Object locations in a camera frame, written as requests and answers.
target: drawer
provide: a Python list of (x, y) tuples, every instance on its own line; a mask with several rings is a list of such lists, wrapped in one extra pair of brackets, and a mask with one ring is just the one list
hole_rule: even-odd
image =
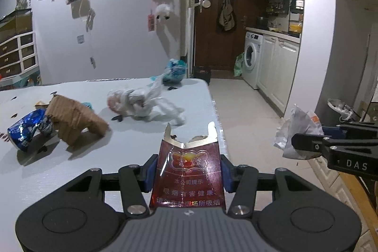
[(31, 46), (28, 46), (28, 47), (24, 47), (21, 50), (21, 54), (22, 54), (22, 58), (25, 58), (27, 56), (30, 56), (30, 55), (34, 54), (34, 45), (31, 45)]
[(28, 69), (30, 67), (32, 67), (33, 65), (35, 65), (35, 57), (31, 57), (29, 59), (26, 59), (23, 61), (24, 63), (24, 69)]
[(20, 56), (18, 55), (18, 51), (14, 51), (13, 53), (10, 53), (0, 58), (0, 68), (15, 63), (19, 60)]
[(366, 221), (364, 219), (364, 216), (361, 213), (360, 208), (358, 207), (354, 197), (350, 193), (348, 187), (345, 185), (343, 179), (339, 176), (335, 182), (331, 186), (332, 194), (333, 196), (340, 200), (345, 205), (348, 205), (351, 209), (353, 209), (356, 214), (359, 216), (362, 224), (362, 232), (361, 234), (364, 234), (366, 231), (368, 231), (368, 226), (366, 224)]
[(353, 252), (377, 252), (377, 247), (369, 230), (357, 241)]
[(17, 49), (17, 47), (17, 39), (13, 39), (12, 41), (9, 41), (4, 45), (1, 45), (0, 56), (9, 53), (10, 51), (14, 51), (15, 49)]
[(20, 37), (21, 45), (26, 45), (33, 42), (33, 34), (27, 34), (26, 36)]
[(21, 74), (21, 64), (17, 63), (4, 69), (0, 69), (0, 74), (2, 78)]

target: cardboard piece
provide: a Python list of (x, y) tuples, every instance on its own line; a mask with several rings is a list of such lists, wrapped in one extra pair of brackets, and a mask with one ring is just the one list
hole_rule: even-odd
[(91, 109), (62, 95), (54, 95), (45, 114), (56, 123), (54, 127), (59, 130), (58, 137), (70, 146), (85, 128), (100, 137), (104, 137), (109, 128)]

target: white plush toy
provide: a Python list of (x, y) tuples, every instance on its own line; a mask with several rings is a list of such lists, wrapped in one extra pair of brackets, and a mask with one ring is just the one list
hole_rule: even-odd
[(161, 4), (156, 7), (155, 10), (155, 16), (157, 20), (163, 19), (169, 19), (171, 17), (171, 7), (167, 4)]

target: white table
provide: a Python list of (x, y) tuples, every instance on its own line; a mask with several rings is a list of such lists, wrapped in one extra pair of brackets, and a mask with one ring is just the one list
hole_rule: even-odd
[[(48, 151), (31, 158), (17, 151), (11, 142), (0, 139), (0, 251), (21, 251), (14, 232), (18, 215), (31, 204), (94, 167), (103, 173), (115, 173), (129, 164), (144, 164), (152, 154), (158, 154), (164, 130), (170, 119), (161, 116), (146, 122), (131, 117), (122, 122), (111, 121), (116, 114), (106, 105), (107, 93), (124, 87), (140, 88), (151, 84), (150, 79), (81, 81), (51, 86), (39, 86), (0, 92), (0, 132), (33, 111), (35, 103), (48, 103), (51, 93), (90, 102), (94, 111), (109, 122), (111, 131), (97, 140), (88, 137), (77, 148), (52, 139)], [(221, 154), (227, 155), (223, 130), (218, 120), (207, 84), (202, 80), (186, 79), (177, 90), (165, 90), (162, 96), (185, 109), (186, 123), (175, 126), (172, 133), (178, 140), (188, 142), (192, 137), (207, 135), (207, 125), (214, 121)], [(105, 201), (115, 210), (122, 211), (120, 194), (106, 193)]]

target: wooden door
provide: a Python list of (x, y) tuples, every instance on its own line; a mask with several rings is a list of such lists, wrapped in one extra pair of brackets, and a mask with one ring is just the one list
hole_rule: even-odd
[(253, 0), (233, 0), (236, 29), (222, 32), (218, 17), (223, 0), (210, 0), (211, 7), (195, 8), (195, 65), (215, 70), (232, 71), (236, 57), (244, 52), (246, 25), (253, 26), (256, 18), (265, 11), (266, 5)]

